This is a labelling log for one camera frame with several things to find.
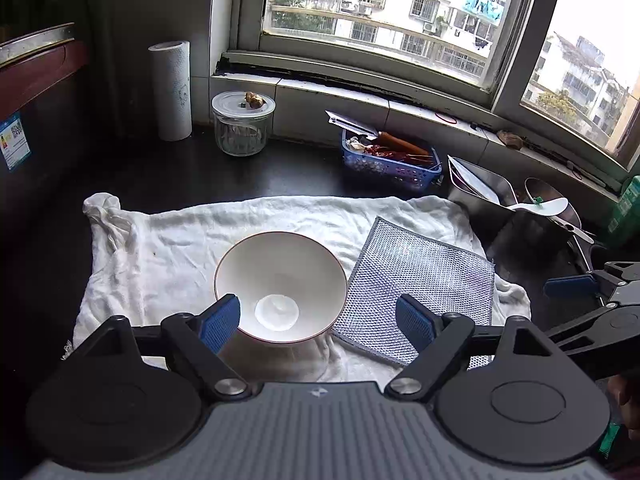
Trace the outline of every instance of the green container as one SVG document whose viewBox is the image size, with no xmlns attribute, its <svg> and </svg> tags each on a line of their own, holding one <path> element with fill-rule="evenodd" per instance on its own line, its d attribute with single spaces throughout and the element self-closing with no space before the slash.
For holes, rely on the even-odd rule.
<svg viewBox="0 0 640 480">
<path fill-rule="evenodd" d="M 620 197 L 607 226 L 607 243 L 620 247 L 640 231 L 640 175 L 636 175 Z"/>
</svg>

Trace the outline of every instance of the qr code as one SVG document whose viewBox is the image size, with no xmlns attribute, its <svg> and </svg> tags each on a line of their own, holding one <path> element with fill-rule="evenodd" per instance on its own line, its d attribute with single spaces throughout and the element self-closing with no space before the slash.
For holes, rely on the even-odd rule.
<svg viewBox="0 0 640 480">
<path fill-rule="evenodd" d="M 15 124 L 12 124 L 11 134 L 12 136 L 14 136 L 14 139 L 22 134 L 22 124 L 20 123 L 20 121 L 16 121 Z"/>
</svg>

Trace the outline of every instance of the bowl rim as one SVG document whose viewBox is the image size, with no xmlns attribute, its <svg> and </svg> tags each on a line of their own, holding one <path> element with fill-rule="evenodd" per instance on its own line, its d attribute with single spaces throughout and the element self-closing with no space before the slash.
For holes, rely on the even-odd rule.
<svg viewBox="0 0 640 480">
<path fill-rule="evenodd" d="M 292 345 L 292 344 L 296 344 L 296 343 L 302 343 L 303 341 L 308 341 L 309 339 L 313 339 L 317 336 L 319 336 L 321 333 L 326 332 L 327 330 L 329 330 L 331 328 L 331 326 L 336 322 L 336 320 L 340 317 L 340 315 L 343 313 L 344 308 L 347 305 L 347 295 L 349 293 L 349 282 L 347 280 L 347 275 L 344 272 L 344 269 L 342 268 L 342 264 L 340 263 L 340 261 L 338 260 L 338 258 L 335 257 L 335 255 L 329 250 L 327 249 L 324 245 L 322 245 L 320 242 L 318 242 L 317 240 L 314 240 L 313 238 L 310 238 L 306 235 L 301 235 L 300 233 L 294 233 L 292 231 L 262 231 L 260 233 L 255 233 L 252 235 L 249 235 L 245 238 L 243 238 L 242 240 L 240 240 L 239 242 L 236 242 L 235 244 L 233 244 L 231 247 L 228 248 L 228 250 L 226 250 L 225 254 L 222 256 L 222 258 L 220 258 L 220 261 L 218 262 L 217 266 L 216 266 L 216 272 L 213 275 L 213 294 L 216 297 L 216 301 L 219 300 L 220 298 L 218 297 L 218 290 L 216 288 L 216 282 L 218 280 L 218 269 L 220 268 L 220 266 L 222 265 L 222 262 L 224 261 L 224 259 L 226 258 L 226 256 L 233 250 L 235 249 L 238 245 L 240 245 L 242 242 L 247 241 L 249 238 L 254 238 L 256 236 L 260 236 L 260 235 L 265 235 L 265 234 L 272 234 L 272 233 L 284 233 L 287 235 L 296 235 L 296 236 L 300 236 L 302 238 L 306 238 L 307 240 L 311 240 L 313 243 L 319 245 L 320 247 L 322 247 L 326 252 L 328 252 L 330 254 L 330 256 L 335 260 L 335 262 L 338 264 L 338 267 L 340 267 L 340 270 L 342 271 L 342 276 L 344 278 L 344 301 L 342 302 L 342 307 L 340 308 L 340 312 L 338 312 L 338 315 L 335 316 L 334 320 L 329 323 L 329 325 L 325 326 L 320 332 L 310 335 L 308 337 L 302 338 L 302 339 L 297 339 L 295 341 L 269 341 L 268 339 L 262 339 L 261 337 L 255 336 L 253 334 L 249 334 L 248 332 L 245 332 L 244 330 L 242 330 L 240 328 L 240 325 L 238 325 L 238 330 L 240 332 L 242 332 L 243 334 L 246 334 L 247 336 L 256 339 L 258 341 L 262 341 L 263 343 L 268 343 L 268 344 L 272 344 L 272 345 Z"/>
</svg>

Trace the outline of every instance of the window sill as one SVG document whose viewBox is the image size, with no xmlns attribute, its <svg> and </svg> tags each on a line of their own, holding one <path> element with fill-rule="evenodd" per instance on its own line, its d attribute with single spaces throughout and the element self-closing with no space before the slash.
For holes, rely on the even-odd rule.
<svg viewBox="0 0 640 480">
<path fill-rule="evenodd" d="M 314 82 L 250 74 L 215 75 L 209 81 L 209 103 L 216 94 L 229 90 L 254 91 L 274 98 L 276 111 L 270 130 L 286 139 L 339 146 L 339 131 L 328 123 L 325 110 L 351 116 L 379 130 L 423 139 L 433 145 L 441 160 L 458 156 L 507 178 L 514 189 L 524 188 L 533 176 L 562 192 L 583 220 L 603 226 L 617 203 L 603 187 L 577 178 L 571 170 L 545 155 L 523 148 L 507 148 L 485 128 L 467 121 L 388 100 L 364 92 L 325 86 Z M 209 107 L 210 120 L 212 110 Z"/>
</svg>

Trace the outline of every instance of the blue gripper pad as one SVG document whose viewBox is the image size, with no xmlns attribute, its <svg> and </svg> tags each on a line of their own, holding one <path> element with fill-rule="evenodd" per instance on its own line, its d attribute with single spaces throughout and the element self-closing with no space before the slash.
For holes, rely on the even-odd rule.
<svg viewBox="0 0 640 480">
<path fill-rule="evenodd" d="M 418 353 L 436 337 L 431 320 L 402 297 L 396 301 L 396 324 Z"/>
<path fill-rule="evenodd" d="M 593 276 L 581 274 L 546 280 L 542 290 L 548 298 L 583 298 L 596 294 L 600 288 Z"/>
<path fill-rule="evenodd" d="M 217 354 L 240 324 L 240 301 L 227 294 L 198 316 L 202 321 L 200 340 Z"/>
</svg>

